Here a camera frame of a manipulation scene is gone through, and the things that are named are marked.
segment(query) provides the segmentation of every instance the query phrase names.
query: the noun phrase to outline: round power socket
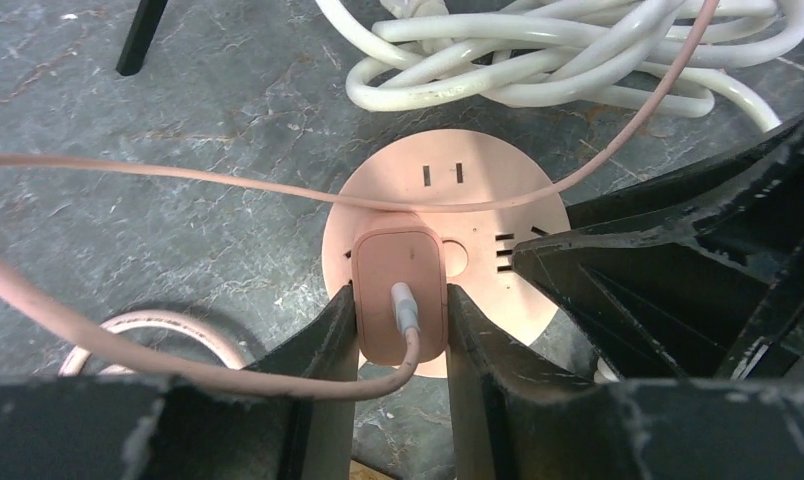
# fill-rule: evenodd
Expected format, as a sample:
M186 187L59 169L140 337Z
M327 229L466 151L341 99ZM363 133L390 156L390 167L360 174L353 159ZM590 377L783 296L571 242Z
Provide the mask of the round power socket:
M547 185L552 181L543 170L507 142L468 130L432 130L376 152L355 170L340 193L393 202L453 204L502 199ZM356 228L370 213L340 204L331 208L322 246L329 298L352 278ZM463 288L488 318L514 338L525 345L535 341L557 307L514 273L511 254L518 242L570 229L561 197L550 195L498 211L417 215L443 240L447 281ZM445 378L444 355L421 364L417 375Z

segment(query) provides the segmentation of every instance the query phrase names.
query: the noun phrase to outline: pink charger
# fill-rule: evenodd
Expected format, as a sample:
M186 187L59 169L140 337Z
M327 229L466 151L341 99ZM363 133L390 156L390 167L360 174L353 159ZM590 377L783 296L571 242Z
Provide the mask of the pink charger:
M352 247L352 285L358 343L367 360L399 365L405 339L399 335L390 290L408 285L417 302L420 362L446 349L448 311L443 242L410 213L377 213L358 225Z

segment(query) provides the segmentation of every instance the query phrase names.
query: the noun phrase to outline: black chair leg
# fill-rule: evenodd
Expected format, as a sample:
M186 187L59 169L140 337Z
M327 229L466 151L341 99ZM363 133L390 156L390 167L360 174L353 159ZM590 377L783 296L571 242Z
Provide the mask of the black chair leg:
M116 64L116 71L123 77L134 75L143 68L146 52L155 38L155 31L161 21L168 0L140 0L134 22L125 38L125 46Z

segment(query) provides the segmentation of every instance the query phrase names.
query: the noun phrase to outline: floor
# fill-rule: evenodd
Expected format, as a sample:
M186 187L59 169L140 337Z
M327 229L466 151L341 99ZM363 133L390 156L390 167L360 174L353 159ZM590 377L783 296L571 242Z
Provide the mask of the floor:
M346 3L365 24L387 17L377 1ZM496 2L447 3L460 12ZM143 71L122 78L113 68L135 7L0 0L0 152L178 165L336 191L389 142L453 127L507 140L560 178L628 115L582 103L509 109L481 98L368 113L343 90L360 54L309 0L173 1ZM732 73L780 117L804 109L804 43L782 61ZM564 200L622 188L757 133L722 99L705 118L653 118ZM328 209L218 185L0 169L0 254L93 319L141 307L186 311L259 357L326 302L319 252ZM187 348L155 337L141 341ZM582 373L592 361L583 342L559 316L535 348ZM0 375L55 374L69 349L0 302ZM364 378L384 373L361 370ZM360 404L354 454L406 479L454 478L445 382L415 379Z

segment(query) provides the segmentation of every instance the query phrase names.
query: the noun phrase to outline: white cable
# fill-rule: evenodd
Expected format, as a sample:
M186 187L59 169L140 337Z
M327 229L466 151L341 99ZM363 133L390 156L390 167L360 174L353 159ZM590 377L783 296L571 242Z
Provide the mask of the white cable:
M346 91L371 111L402 111L482 95L512 107L588 100L637 109L649 92L616 85L633 71L661 76L681 50L700 0L517 0L499 12L449 15L443 0L381 0L397 20L355 20L340 0L317 0L329 22L367 58ZM681 79L658 112L706 115L714 91L731 99L762 130L780 121L755 92L718 69L761 64L804 38L804 0L723 0ZM775 35L746 43L780 18ZM713 43L734 41L734 45ZM537 50L510 58L517 49ZM471 62L494 52L491 65ZM379 86L370 82L399 70Z
M172 330L182 333L204 345L228 368L240 369L247 364L240 350L225 336L216 331L216 329L193 317L177 312L167 310L134 311L113 317L102 323L101 327L114 334L138 328L163 328ZM61 377L78 375L81 373L90 355L89 351L76 346L69 352L69 355L66 356L66 360L63 361L58 375ZM111 365L102 370L101 373L128 374L133 373L133 371L121 365Z
M596 371L593 373L593 381L596 383L611 383L619 382L620 379L617 378L617 374L611 370L611 367L605 363L605 360L599 358L596 361Z
M399 282L390 288L390 298L393 299L393 315L396 317L396 328L404 334L409 328L420 330L419 309L414 294L408 284Z

